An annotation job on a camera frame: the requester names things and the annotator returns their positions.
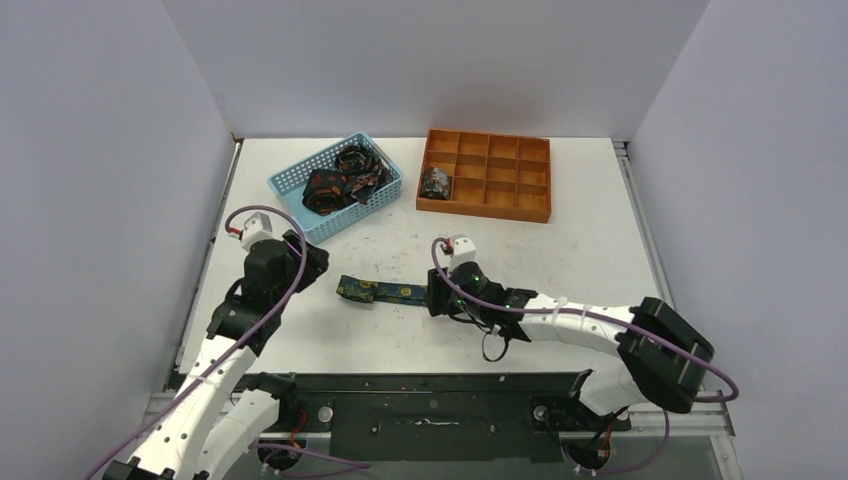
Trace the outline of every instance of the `screw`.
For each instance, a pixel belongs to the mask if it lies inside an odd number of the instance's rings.
[[[545,421],[545,415],[548,413],[548,409],[544,405],[539,405],[538,407],[533,409],[533,418],[540,422]]]
[[[333,409],[327,406],[318,409],[318,420],[327,423],[333,418]]]

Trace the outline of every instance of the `small object in tray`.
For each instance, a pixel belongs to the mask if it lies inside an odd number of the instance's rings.
[[[421,191],[418,196],[433,200],[450,200],[451,179],[439,167],[427,167],[421,172]]]
[[[423,188],[426,172],[449,178],[448,199]],[[415,207],[418,210],[547,223],[551,216],[551,147],[544,138],[431,129]]]
[[[318,215],[329,215],[353,203],[351,182],[347,175],[327,168],[316,168],[309,174],[303,190],[303,206]]]

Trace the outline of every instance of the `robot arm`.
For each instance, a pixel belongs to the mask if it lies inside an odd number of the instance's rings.
[[[236,407],[215,425],[230,392],[280,326],[282,312],[267,321],[217,370],[206,377],[202,374],[280,301],[291,287],[302,254],[307,256],[307,263],[296,292],[327,270],[329,254],[309,244],[306,252],[299,252],[293,245],[299,245],[300,239],[292,231],[282,240],[274,239],[270,219],[264,213],[254,214],[245,222],[240,238],[242,247],[249,252],[244,278],[233,284],[215,309],[200,353],[178,396],[197,380],[201,385],[159,422],[128,463],[113,461],[104,480],[220,479],[262,431],[273,424],[297,421],[294,382],[263,373],[254,385],[248,386],[249,391]]]
[[[598,416],[646,401],[675,413],[691,410],[704,368],[595,315],[639,326],[709,362],[713,347],[665,302],[645,298],[637,307],[598,307],[504,288],[490,281],[474,261],[476,249],[467,237],[451,237],[443,251],[450,257],[446,273],[452,283],[466,294],[505,308],[466,301],[433,269],[428,272],[426,298],[431,315],[466,313],[505,341],[556,341],[619,358],[622,363],[614,368],[581,373],[572,387],[573,398]]]

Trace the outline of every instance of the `black and orange cloth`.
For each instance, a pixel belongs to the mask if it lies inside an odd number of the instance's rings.
[[[354,202],[347,175],[327,168],[316,168],[309,174],[303,190],[303,206],[318,215],[329,215]]]
[[[350,193],[362,204],[367,203],[378,188],[392,180],[380,156],[364,145],[351,145],[339,152],[336,169],[349,176],[352,183]]]
[[[303,190],[303,206],[318,215],[329,215],[354,202],[365,204],[392,180],[379,155],[364,145],[345,147],[334,166],[335,170],[313,170]]]

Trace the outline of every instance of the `white cable clip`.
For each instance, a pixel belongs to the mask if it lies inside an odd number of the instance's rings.
[[[191,380],[200,380],[200,383],[205,383],[206,385],[211,385],[213,387],[216,386],[215,382],[213,382],[212,380],[209,380],[209,378],[207,378],[207,377],[203,377],[203,376],[200,376],[200,375],[186,375],[186,378],[191,379]]]
[[[551,324],[556,325],[556,317],[559,315],[559,309],[568,304],[568,299],[566,297],[557,298],[556,304],[554,305],[553,316],[551,317]]]
[[[583,332],[583,326],[586,324],[586,312],[591,309],[591,305],[583,304],[583,313],[580,314],[580,332]]]

